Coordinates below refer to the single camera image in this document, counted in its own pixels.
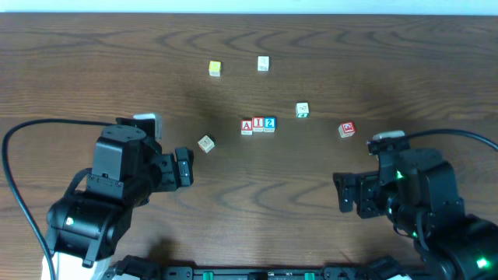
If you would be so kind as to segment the red letter A block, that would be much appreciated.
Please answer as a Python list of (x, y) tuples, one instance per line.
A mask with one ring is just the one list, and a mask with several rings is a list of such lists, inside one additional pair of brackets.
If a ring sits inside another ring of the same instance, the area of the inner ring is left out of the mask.
[(242, 135), (253, 135), (252, 120), (242, 120), (240, 133)]

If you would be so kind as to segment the red letter I block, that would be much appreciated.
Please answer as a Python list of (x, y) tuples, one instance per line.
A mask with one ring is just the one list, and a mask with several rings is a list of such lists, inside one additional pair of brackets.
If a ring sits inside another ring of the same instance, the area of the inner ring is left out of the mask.
[(265, 127), (265, 119), (263, 117), (252, 118), (252, 131), (263, 132)]

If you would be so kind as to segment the white green-sided block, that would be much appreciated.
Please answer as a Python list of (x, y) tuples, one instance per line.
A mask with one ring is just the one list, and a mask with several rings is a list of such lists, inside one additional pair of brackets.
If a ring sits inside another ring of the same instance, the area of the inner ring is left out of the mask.
[(307, 118), (310, 115), (310, 108), (308, 103), (296, 104), (296, 118)]

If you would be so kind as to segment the blue number 2 block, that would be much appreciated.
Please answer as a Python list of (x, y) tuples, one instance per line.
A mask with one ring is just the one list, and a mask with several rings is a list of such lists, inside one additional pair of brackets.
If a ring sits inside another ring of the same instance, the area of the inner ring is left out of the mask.
[(276, 128), (276, 118), (275, 117), (265, 117), (264, 118), (264, 132), (272, 133)]

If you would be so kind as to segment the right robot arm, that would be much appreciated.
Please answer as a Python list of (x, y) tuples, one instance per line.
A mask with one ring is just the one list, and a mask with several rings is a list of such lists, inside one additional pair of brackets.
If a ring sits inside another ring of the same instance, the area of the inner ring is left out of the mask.
[(376, 171), (333, 175), (340, 211), (386, 216), (438, 279), (495, 279), (497, 226), (466, 214), (454, 168), (441, 152), (414, 149), (407, 137), (374, 138), (367, 146)]

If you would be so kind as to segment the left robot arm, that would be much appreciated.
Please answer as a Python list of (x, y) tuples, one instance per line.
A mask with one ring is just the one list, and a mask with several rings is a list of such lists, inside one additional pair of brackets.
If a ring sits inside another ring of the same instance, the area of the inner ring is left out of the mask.
[(93, 165), (74, 177), (47, 214), (45, 237), (55, 279), (99, 279), (135, 208), (151, 194), (193, 184), (194, 153), (163, 153), (156, 118), (118, 118), (96, 140)]

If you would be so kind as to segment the plain wooden block tilted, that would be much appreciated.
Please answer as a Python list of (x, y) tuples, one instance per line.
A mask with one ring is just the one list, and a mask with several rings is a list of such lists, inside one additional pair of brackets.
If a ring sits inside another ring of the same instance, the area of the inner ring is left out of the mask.
[(205, 135), (198, 141), (198, 146), (203, 152), (208, 153), (215, 147), (215, 142)]

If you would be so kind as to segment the red block right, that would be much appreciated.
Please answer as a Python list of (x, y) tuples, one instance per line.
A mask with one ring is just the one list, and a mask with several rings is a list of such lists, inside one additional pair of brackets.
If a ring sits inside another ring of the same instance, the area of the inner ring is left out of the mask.
[(341, 123), (338, 127), (339, 135), (348, 138), (356, 133), (356, 127), (352, 121)]

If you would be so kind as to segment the yellow wooden block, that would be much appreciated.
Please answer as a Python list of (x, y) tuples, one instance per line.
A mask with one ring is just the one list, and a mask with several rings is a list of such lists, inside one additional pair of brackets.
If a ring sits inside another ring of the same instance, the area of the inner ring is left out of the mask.
[(210, 76), (221, 76), (222, 62), (221, 61), (210, 61), (209, 62), (209, 75)]

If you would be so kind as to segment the white block top centre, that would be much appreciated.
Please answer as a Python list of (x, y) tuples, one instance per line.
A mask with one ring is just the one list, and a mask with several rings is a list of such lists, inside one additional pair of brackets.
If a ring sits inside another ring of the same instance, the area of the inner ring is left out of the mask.
[(269, 56), (258, 56), (257, 70), (260, 72), (269, 70)]

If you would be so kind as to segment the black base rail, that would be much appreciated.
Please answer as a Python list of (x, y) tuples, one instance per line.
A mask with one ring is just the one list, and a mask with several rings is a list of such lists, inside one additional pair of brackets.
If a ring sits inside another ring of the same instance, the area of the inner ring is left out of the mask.
[(364, 266), (332, 264), (323, 268), (193, 268), (161, 267), (144, 258), (127, 256), (108, 268), (101, 280), (432, 280), (421, 270), (403, 268), (393, 257)]

